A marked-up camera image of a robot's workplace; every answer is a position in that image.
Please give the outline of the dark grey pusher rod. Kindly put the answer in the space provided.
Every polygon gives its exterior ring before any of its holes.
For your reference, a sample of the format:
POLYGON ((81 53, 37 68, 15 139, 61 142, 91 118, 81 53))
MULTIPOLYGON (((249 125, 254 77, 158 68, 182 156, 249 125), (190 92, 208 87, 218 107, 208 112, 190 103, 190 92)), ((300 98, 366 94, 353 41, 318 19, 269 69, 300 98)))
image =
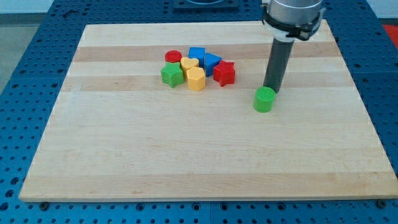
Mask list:
POLYGON ((283 42, 274 39, 267 63, 263 86, 269 87, 278 93, 284 79, 287 64, 294 42, 283 42))

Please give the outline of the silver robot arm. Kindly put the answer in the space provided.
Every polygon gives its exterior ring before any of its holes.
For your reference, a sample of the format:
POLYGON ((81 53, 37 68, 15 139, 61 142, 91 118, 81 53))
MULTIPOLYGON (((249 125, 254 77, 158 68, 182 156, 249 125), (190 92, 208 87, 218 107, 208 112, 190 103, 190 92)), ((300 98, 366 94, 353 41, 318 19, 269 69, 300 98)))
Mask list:
POLYGON ((269 0, 262 23, 274 39, 263 85, 279 92, 295 40, 308 41, 322 21, 322 0, 269 0))

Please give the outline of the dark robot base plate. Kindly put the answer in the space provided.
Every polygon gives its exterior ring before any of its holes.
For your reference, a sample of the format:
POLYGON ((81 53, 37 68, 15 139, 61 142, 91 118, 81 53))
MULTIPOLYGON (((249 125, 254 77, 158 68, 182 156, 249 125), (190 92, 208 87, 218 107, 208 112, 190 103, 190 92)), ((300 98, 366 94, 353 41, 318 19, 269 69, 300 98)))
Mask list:
POLYGON ((174 11, 238 9, 239 0, 172 0, 174 11))

